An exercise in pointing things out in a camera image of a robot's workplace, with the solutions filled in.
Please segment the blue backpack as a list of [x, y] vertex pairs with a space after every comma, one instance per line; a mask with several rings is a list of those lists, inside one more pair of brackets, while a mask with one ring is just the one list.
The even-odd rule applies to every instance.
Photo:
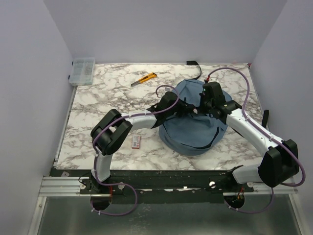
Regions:
[[[200, 105], [204, 82], [184, 79], [175, 87], [179, 98], [188, 104]], [[187, 114], [172, 116], [159, 127], [160, 139], [173, 151], [181, 155], [196, 156], [207, 152], [224, 136], [228, 125], [209, 115]]]

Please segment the red white staples box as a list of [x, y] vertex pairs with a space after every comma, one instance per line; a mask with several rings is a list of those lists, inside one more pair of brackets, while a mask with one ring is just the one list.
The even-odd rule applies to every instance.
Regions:
[[140, 136], [133, 136], [132, 139], [132, 149], [139, 149], [140, 148]]

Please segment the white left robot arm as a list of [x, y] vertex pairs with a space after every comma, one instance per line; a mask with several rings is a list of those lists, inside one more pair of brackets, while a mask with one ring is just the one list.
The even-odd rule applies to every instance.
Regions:
[[166, 92], [161, 100], [138, 114], [122, 114], [111, 109], [92, 129], [92, 146], [96, 151], [94, 177], [91, 187], [97, 193], [104, 193], [109, 186], [110, 167], [113, 154], [121, 147], [129, 132], [139, 129], [153, 129], [170, 117], [181, 117], [195, 112], [196, 106], [179, 99], [174, 92]]

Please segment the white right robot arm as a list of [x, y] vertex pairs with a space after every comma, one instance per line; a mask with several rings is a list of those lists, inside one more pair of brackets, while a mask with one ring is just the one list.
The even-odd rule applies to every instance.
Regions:
[[274, 188], [299, 172], [297, 144], [283, 140], [245, 114], [236, 101], [226, 101], [219, 82], [203, 84], [199, 110], [238, 132], [262, 155], [260, 164], [239, 166], [225, 179], [225, 187], [235, 192], [245, 183], [264, 183]]

